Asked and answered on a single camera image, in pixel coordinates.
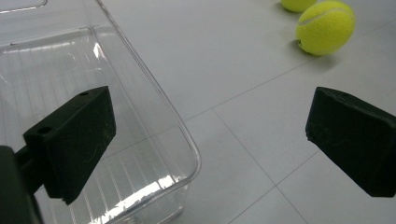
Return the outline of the clear plastic container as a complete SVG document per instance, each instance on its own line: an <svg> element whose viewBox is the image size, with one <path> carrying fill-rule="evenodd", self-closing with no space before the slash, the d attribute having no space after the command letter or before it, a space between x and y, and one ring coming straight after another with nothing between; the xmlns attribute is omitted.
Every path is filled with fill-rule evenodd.
<svg viewBox="0 0 396 224"><path fill-rule="evenodd" d="M73 203L35 197L45 224L169 224L201 158L104 0L0 0L0 145L77 94L108 87L117 133Z"/></svg>

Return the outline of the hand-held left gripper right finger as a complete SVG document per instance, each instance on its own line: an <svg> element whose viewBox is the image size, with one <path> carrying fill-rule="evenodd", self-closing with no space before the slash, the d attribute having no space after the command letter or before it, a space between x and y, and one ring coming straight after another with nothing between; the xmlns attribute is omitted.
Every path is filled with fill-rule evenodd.
<svg viewBox="0 0 396 224"><path fill-rule="evenodd" d="M349 93L318 87L305 133L367 194L396 196L396 116Z"/></svg>

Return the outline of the yellow tennis ball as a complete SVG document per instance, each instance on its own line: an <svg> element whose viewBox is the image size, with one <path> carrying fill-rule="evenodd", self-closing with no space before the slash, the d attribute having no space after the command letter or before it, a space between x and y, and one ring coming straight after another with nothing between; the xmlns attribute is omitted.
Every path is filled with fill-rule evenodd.
<svg viewBox="0 0 396 224"><path fill-rule="evenodd" d="M291 12L301 13L312 7L318 0L280 0L283 8Z"/></svg>
<svg viewBox="0 0 396 224"><path fill-rule="evenodd" d="M308 8L295 30L298 46L304 52L322 56L345 45L355 29L353 9L341 1L323 1Z"/></svg>

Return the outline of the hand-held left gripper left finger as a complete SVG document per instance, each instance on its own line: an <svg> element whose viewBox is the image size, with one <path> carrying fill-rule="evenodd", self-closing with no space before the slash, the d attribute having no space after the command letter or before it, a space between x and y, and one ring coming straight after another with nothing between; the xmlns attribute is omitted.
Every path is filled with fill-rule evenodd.
<svg viewBox="0 0 396 224"><path fill-rule="evenodd" d="M116 132L107 86L70 99L23 134L17 160L28 192L44 187L51 198L72 203Z"/></svg>

